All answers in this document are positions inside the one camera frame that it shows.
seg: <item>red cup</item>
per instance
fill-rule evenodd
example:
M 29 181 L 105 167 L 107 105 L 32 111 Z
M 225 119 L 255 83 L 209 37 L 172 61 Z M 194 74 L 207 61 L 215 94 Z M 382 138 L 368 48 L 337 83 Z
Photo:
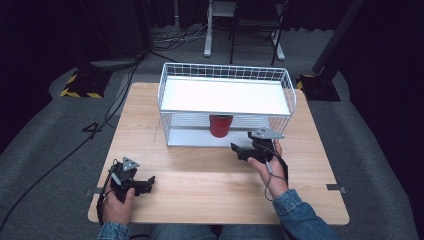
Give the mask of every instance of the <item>red cup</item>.
M 210 131 L 213 136 L 223 138 L 230 131 L 232 115 L 209 115 Z

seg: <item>wooden table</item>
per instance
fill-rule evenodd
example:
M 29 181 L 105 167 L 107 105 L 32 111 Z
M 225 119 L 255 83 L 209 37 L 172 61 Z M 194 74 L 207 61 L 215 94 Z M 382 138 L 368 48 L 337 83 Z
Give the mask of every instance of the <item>wooden table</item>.
M 136 197 L 132 221 L 139 223 L 280 224 L 264 197 L 259 174 L 230 148 L 167 147 L 157 105 L 157 83 L 134 83 L 106 158 L 98 187 L 114 159 L 128 157 L 140 167 L 135 180 L 156 176 L 151 193 Z M 290 188 L 328 224 L 349 222 L 306 99 L 280 140 L 289 166 Z M 95 195 L 88 218 L 97 222 Z

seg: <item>yellow black striped tape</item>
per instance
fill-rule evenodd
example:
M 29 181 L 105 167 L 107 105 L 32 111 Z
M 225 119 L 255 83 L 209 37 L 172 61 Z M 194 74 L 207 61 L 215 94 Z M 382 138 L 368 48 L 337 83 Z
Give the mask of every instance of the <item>yellow black striped tape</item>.
M 69 78 L 68 82 L 66 83 L 65 88 L 60 93 L 60 96 L 68 96 L 68 97 L 89 97 L 89 98 L 103 98 L 103 93 L 98 92 L 86 92 L 83 89 L 81 90 L 75 90 L 75 85 L 78 84 L 78 71 L 75 71 L 72 76 Z
M 302 78 L 313 78 L 315 77 L 314 75 L 310 75 L 310 74 L 304 74 L 304 75 L 300 75 L 296 78 L 296 87 L 297 89 L 302 90 L 303 89 L 303 84 L 302 84 Z

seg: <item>finger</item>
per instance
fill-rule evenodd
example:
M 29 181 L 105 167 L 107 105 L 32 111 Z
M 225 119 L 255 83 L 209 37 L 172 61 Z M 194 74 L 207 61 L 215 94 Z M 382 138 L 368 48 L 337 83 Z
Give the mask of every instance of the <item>finger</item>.
M 131 208 L 134 202 L 134 197 L 135 197 L 135 189 L 134 188 L 128 189 L 127 195 L 125 196 L 124 207 Z
M 262 163 L 260 163 L 258 160 L 256 160 L 255 158 L 248 158 L 247 162 L 254 167 L 259 173 L 262 173 L 264 171 L 266 171 L 266 166 Z

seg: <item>hand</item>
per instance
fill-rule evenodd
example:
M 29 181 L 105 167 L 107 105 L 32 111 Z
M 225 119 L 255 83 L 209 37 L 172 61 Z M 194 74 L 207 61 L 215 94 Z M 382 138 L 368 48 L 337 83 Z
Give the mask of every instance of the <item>hand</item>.
M 132 216 L 132 205 L 134 201 L 135 189 L 130 188 L 125 196 L 125 203 L 118 200 L 113 191 L 110 192 L 110 179 L 106 186 L 105 200 L 103 201 L 103 222 L 116 222 L 128 225 Z
M 274 139 L 274 147 L 275 150 L 281 155 L 281 145 L 280 142 L 276 139 Z M 286 177 L 284 176 L 283 166 L 281 166 L 277 157 L 273 157 L 269 162 L 272 168 L 272 173 L 275 176 L 271 176 L 271 174 L 268 172 L 267 166 L 259 162 L 258 160 L 250 157 L 247 159 L 247 162 L 254 168 L 256 168 L 256 170 L 258 170 L 262 182 L 265 185 L 268 184 L 268 188 L 272 195 L 272 198 L 275 199 L 276 197 L 280 196 L 289 189 L 287 183 L 283 179 L 281 179 L 285 179 Z

